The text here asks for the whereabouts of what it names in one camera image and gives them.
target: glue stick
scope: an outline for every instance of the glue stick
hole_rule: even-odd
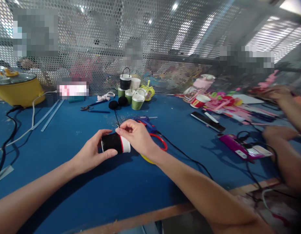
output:
[[[215,112],[216,112],[217,114],[224,114],[224,115],[227,115],[228,117],[231,117],[232,119],[237,120],[238,122],[243,122],[243,121],[246,120],[245,118],[240,117],[240,116],[238,116],[238,115],[236,115],[236,114],[234,114],[234,113],[232,113],[232,112],[230,112],[230,111],[228,111],[228,110],[225,110],[225,109],[216,110]]]

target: plastic bottle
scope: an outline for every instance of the plastic bottle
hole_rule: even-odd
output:
[[[204,92],[206,92],[206,90],[210,88],[214,80],[215,77],[213,75],[201,75],[200,78],[196,79],[193,85],[186,90],[187,92],[183,97],[183,101],[191,103],[198,94],[203,94]]]

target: hand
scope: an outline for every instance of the hand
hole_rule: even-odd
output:
[[[299,133],[291,128],[283,127],[283,126],[268,126],[265,128],[263,132],[264,139],[277,139],[281,138],[286,141],[292,140],[293,138],[299,136]]]
[[[289,87],[285,85],[276,85],[268,88],[267,90],[263,91],[261,95],[274,101],[292,97]]]
[[[146,127],[142,123],[138,123],[132,119],[129,119],[121,124],[116,132],[127,139],[133,148],[144,156],[149,156],[157,149],[160,149],[158,145],[152,140]]]
[[[86,173],[97,167],[106,159],[109,159],[118,154],[115,149],[106,150],[103,153],[98,153],[98,145],[101,142],[102,136],[108,135],[112,130],[99,130],[91,139],[89,139],[82,149],[74,156],[70,162],[77,169],[78,174]]]

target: perforated metal mesh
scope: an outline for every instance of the perforated metal mesh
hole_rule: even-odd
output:
[[[58,9],[58,57],[13,57],[12,12],[18,7]],[[130,67],[134,76],[143,84],[150,79],[157,92],[180,92],[218,63],[213,59],[221,46],[275,51],[277,62],[301,43],[301,25],[288,15],[262,11],[256,1],[0,0],[0,60],[12,67],[34,63],[30,72],[46,90],[64,77],[88,80],[92,94],[116,90],[127,65],[122,58],[127,40],[142,41],[143,59]],[[226,89],[249,85],[256,77],[217,76],[226,82],[218,87]]]

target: person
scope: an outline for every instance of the person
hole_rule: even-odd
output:
[[[289,143],[301,135],[301,106],[295,101],[291,90],[285,85],[276,85],[262,92],[262,96],[277,102],[288,121],[295,127],[268,126],[263,132],[267,144],[273,147],[278,155],[278,167],[286,185],[301,195],[301,154]]]
[[[70,161],[0,200],[0,233],[16,233],[30,216],[60,187],[117,155],[115,149],[98,153],[99,130]],[[116,132],[140,154],[154,162],[207,219],[214,233],[274,233],[249,207],[197,170],[164,152],[142,123],[127,120]]]

